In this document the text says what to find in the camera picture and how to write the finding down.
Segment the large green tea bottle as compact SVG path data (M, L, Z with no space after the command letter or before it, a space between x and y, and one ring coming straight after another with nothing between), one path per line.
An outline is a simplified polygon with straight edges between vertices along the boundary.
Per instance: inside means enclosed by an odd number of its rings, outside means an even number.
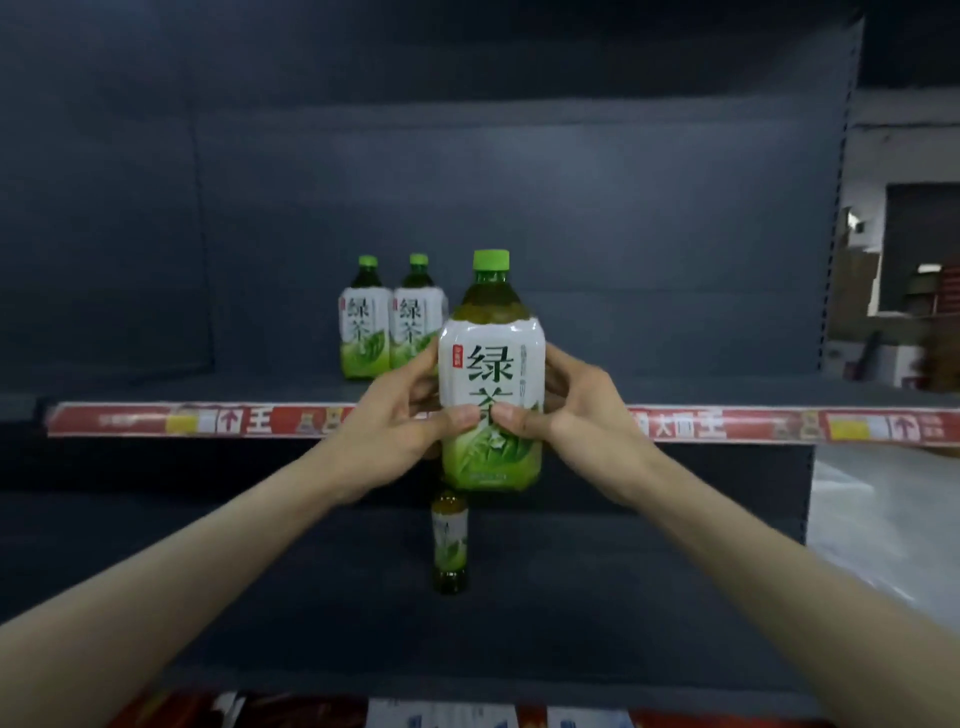
M410 270L394 288L390 309L390 368L398 369L428 347L448 318L449 300L428 270L428 255L414 252Z
M473 283L438 336L442 408L471 405L479 423L441 446L445 482L462 492L522 491L540 476L543 446L495 423L494 404L542 412L546 335L509 281L510 252L478 249Z
M339 297L340 363L348 381L371 381L391 370L393 290L384 286L378 259L363 254L358 272Z

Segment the person's right forearm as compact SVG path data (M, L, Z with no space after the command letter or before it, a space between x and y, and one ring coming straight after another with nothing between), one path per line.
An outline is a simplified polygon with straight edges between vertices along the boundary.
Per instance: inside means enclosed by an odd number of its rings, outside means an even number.
M771 643L838 728L960 728L960 637L758 519L658 449L630 503Z

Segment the dark grey shelf unit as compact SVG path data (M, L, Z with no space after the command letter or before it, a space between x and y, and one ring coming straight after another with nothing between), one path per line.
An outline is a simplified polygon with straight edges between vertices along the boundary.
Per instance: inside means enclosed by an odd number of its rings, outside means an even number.
M861 23L818 0L0 0L0 620L303 440L63 439L42 409L345 402L363 254L474 250L633 404L813 403ZM438 467L333 514L164 680L807 717L645 520L544 456L430 577Z

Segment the red and white shelf strip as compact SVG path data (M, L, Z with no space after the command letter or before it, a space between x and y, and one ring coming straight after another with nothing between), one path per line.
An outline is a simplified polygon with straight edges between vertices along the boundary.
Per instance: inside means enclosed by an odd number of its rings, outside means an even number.
M105 728L835 728L822 719L646 709L406 701L393 698L201 693L142 694Z

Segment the person's left hand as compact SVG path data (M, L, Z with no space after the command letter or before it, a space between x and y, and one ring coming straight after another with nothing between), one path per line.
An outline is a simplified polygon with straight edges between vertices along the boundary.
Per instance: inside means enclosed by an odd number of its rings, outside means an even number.
M353 504L411 470L439 444L414 444L409 423L439 406L438 344L430 344L367 388L334 434L311 451L331 503Z

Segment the brown cardboard box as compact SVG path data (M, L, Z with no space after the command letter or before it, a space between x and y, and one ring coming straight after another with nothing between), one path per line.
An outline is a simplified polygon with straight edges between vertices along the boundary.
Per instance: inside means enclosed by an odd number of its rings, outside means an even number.
M833 324L868 315L881 262L881 252L862 248L846 247L834 255L829 305Z

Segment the person's left forearm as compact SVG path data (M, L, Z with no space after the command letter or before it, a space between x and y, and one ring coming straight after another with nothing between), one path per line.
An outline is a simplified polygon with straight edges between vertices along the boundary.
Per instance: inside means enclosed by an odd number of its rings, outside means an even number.
M0 728L106 728L295 540L362 487L302 457L0 625Z

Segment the white cardboard box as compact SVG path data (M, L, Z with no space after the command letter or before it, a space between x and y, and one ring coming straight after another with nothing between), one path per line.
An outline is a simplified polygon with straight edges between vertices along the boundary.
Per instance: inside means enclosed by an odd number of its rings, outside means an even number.
M917 345L877 344L868 352L866 342L828 341L822 374L832 380L920 390L926 386L921 373L924 354Z

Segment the small green tea bottle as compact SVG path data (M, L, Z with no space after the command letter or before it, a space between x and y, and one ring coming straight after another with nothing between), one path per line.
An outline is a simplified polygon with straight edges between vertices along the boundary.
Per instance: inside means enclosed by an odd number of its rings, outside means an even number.
M431 502L430 512L434 589L454 596L469 582L469 505L462 494L443 489Z

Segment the red crates stack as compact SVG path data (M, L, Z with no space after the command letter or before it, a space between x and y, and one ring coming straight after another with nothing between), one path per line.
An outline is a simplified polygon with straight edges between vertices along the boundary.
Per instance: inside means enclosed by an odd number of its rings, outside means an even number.
M919 265L908 279L904 311L924 318L960 314L960 262Z

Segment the red shelf edge label strip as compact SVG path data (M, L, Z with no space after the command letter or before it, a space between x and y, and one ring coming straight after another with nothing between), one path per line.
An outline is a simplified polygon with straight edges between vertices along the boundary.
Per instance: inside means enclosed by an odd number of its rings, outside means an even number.
M657 443L874 444L960 449L960 406L630 405ZM46 414L52 438L323 439L346 421L347 403L65 402Z

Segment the person's right hand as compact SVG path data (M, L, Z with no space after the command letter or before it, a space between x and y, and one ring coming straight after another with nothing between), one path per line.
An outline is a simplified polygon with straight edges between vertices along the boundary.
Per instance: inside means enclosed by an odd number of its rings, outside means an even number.
M553 344L546 345L545 414L561 418L554 443L545 443L570 469L615 504L637 511L658 448L642 433L611 376ZM498 425L498 404L490 409Z

